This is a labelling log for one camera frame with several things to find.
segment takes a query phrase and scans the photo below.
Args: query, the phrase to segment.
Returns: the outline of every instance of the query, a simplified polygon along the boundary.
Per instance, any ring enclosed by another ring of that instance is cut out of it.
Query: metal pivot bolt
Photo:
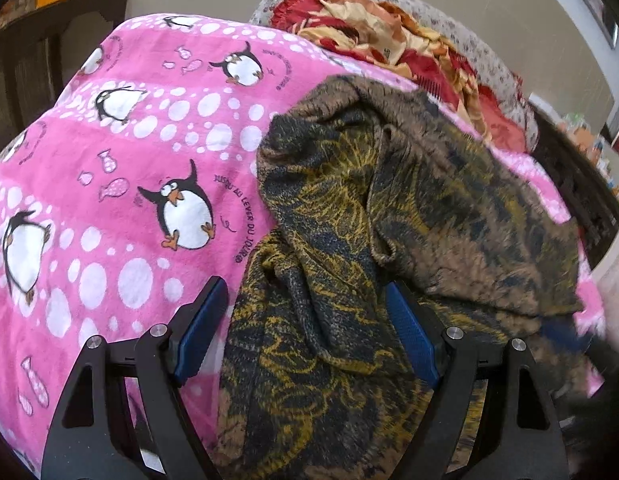
[[[153,337],[160,337],[164,335],[165,332],[167,332],[167,325],[165,323],[158,323],[149,329],[149,333]]]
[[[522,352],[523,350],[527,348],[525,341],[523,341],[522,339],[518,339],[518,338],[512,339],[512,346],[514,350],[518,350],[519,352]]]
[[[450,339],[462,339],[465,333],[457,326],[450,326],[445,333]]]
[[[87,340],[87,348],[91,348],[93,350],[94,348],[98,348],[100,343],[102,343],[102,337],[99,335],[93,335]]]

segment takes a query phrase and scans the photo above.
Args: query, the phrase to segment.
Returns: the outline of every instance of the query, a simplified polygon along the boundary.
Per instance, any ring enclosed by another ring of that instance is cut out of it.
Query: penguin print bedsheet
[[[260,140],[274,115],[338,73],[416,88],[279,30],[142,16],[114,30],[16,139],[0,161],[0,430],[32,470],[90,336],[138,337],[212,275],[235,300],[250,251],[273,226],[257,191]],[[499,154],[533,174],[557,221],[569,218],[531,157]],[[589,284],[586,267],[579,286]],[[588,290],[596,313],[600,299]],[[216,440],[231,310],[181,389],[205,446]]]

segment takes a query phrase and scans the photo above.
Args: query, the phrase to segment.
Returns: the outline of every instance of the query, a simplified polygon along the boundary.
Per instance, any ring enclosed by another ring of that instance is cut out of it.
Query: picture frame
[[[616,42],[619,36],[619,27],[616,24],[616,18],[611,12],[611,9],[609,9],[609,7],[605,5],[603,0],[583,1],[590,9],[590,12],[594,16],[594,19],[601,28],[603,36],[605,36],[605,39],[609,43],[609,47],[612,49],[616,48]]]

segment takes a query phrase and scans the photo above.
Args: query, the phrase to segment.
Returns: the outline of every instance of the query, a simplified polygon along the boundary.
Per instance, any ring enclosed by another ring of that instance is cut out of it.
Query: dark patterned garment
[[[431,397],[387,317],[395,278],[446,325],[529,336],[552,387],[581,380],[578,358],[535,335],[540,316],[579,309],[574,223],[554,224],[422,92],[327,79],[274,118],[258,179],[278,228],[251,255],[227,337],[212,454],[225,479],[388,478]]]

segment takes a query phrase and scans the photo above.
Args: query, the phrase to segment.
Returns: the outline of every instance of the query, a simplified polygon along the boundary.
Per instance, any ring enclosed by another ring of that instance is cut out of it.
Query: penguin foot
[[[169,247],[171,250],[176,251],[176,249],[178,248],[178,238],[180,237],[180,233],[178,232],[178,229],[176,231],[174,231],[174,235],[170,236],[167,235],[165,238],[167,238],[167,240],[163,240],[162,242],[160,242],[161,247],[167,248]]]
[[[200,228],[207,233],[210,240],[216,236],[216,224],[212,225],[209,222],[205,222],[205,225],[201,225]]]

